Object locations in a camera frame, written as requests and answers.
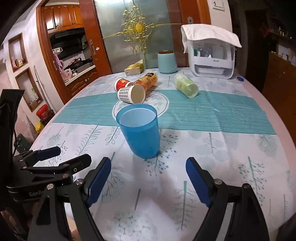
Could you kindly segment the patterned teal tablecloth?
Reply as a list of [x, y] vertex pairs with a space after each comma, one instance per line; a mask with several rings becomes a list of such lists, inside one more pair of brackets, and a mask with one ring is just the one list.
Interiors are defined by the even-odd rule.
[[111, 174], [90, 211], [106, 240], [192, 240], [207, 212], [186, 173], [194, 157], [228, 185], [250, 184], [264, 213], [270, 238], [295, 213], [295, 146], [267, 99], [248, 81], [199, 78], [187, 98], [173, 76], [158, 74], [146, 104], [158, 113], [160, 149], [151, 159], [129, 148], [115, 117], [125, 103], [114, 82], [100, 77], [74, 96], [50, 121], [33, 149], [57, 146], [61, 154], [41, 166], [56, 166], [89, 154], [91, 168], [103, 157]]

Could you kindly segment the teal ceramic jar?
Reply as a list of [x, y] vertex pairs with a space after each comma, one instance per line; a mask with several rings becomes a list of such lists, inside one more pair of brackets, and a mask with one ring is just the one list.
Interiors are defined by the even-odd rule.
[[163, 74], [171, 74], [178, 71], [174, 51], [164, 50], [158, 52], [158, 69]]

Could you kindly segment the blue plastic cup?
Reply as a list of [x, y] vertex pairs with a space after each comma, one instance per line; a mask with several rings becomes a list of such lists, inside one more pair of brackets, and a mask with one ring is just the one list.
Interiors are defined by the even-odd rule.
[[116, 116], [131, 151], [140, 158], [150, 159], [160, 149], [158, 115], [148, 104], [132, 104], [121, 109]]

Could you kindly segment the white storage organizer box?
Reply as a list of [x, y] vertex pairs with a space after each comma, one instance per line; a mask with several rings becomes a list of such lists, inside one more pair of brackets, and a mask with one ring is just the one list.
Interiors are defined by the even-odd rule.
[[236, 47], [217, 39], [189, 40], [189, 68], [198, 77], [229, 79], [235, 65]]

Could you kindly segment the orange snack canister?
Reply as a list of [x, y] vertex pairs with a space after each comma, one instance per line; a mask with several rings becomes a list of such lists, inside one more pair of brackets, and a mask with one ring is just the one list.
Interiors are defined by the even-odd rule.
[[146, 75], [144, 75], [142, 78], [135, 81], [133, 85], [139, 84], [145, 89], [145, 91], [147, 91], [152, 86], [156, 85], [157, 82], [158, 82], [158, 77], [156, 73], [149, 72]]

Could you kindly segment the red lidded tin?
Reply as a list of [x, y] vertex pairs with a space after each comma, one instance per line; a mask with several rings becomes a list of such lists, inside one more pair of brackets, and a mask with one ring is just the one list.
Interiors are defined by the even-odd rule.
[[48, 104], [42, 105], [36, 112], [36, 116], [41, 121], [44, 121], [50, 114], [51, 114], [51, 110], [50, 110]]

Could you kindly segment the red paper cup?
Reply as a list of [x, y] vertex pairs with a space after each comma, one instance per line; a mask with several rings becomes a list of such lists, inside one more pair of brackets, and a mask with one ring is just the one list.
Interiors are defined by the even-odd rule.
[[113, 84], [113, 87], [114, 87], [114, 90], [116, 92], [118, 92], [118, 90], [120, 90], [121, 88], [125, 88], [125, 87], [129, 87], [133, 84], [132, 81], [129, 81], [127, 79], [124, 79], [122, 77], [119, 77], [115, 80], [114, 84]]

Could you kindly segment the yellow tissue box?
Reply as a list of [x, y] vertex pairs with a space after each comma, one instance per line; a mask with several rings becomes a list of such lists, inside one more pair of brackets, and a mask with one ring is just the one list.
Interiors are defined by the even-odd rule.
[[144, 70], [143, 60], [139, 60], [134, 64], [131, 64], [130, 66], [125, 68], [125, 75], [126, 76], [132, 76], [132, 75], [138, 75], [142, 73]]

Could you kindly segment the grey checkered paper cup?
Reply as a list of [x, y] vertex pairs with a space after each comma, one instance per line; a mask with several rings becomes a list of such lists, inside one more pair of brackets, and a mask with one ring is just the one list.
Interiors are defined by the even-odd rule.
[[145, 100], [145, 95], [145, 89], [140, 84], [121, 88], [117, 92], [117, 97], [119, 100], [130, 104], [143, 103]]

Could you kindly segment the yellow bottle on floor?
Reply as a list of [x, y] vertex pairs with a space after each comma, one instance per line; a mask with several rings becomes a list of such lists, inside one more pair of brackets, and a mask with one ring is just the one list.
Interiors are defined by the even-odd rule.
[[37, 133], [40, 133], [43, 129], [44, 129], [44, 125], [41, 122], [38, 122], [35, 125], [35, 130], [36, 130]]

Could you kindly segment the pale green plastic cup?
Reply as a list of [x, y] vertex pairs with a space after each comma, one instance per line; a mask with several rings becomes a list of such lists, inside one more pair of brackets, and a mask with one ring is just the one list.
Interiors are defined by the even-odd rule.
[[182, 94], [184, 94], [187, 98], [193, 98], [197, 96], [199, 92], [197, 85], [183, 73], [177, 73], [174, 76], [174, 85], [177, 90], [182, 92]]

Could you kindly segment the gold ornamental door decoration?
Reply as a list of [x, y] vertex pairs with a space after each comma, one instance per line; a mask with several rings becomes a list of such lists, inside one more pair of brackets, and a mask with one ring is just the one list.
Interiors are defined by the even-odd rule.
[[152, 29], [158, 27], [166, 26], [181, 26], [182, 23], [165, 23], [165, 24], [155, 24], [147, 23], [145, 15], [140, 11], [139, 6], [132, 1], [132, 8], [127, 9], [125, 5], [125, 10], [122, 14], [124, 16], [123, 22], [120, 27], [120, 31], [102, 39], [108, 39], [112, 37], [123, 36], [124, 41], [131, 45], [131, 51], [134, 55], [140, 50], [144, 55], [147, 50], [147, 40], [149, 39]]

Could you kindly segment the wall light switch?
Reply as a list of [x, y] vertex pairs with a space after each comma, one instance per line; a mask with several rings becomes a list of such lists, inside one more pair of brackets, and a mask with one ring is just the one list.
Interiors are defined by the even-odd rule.
[[225, 11], [224, 0], [212, 0], [212, 9]]

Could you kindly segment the white cloth cover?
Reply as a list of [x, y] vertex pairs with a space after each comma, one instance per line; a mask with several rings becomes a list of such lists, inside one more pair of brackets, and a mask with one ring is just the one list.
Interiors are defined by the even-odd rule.
[[238, 36], [224, 28], [207, 24], [187, 24], [181, 25], [182, 44], [184, 53], [188, 52], [188, 41], [201, 41], [206, 39], [216, 39], [241, 48], [242, 45]]

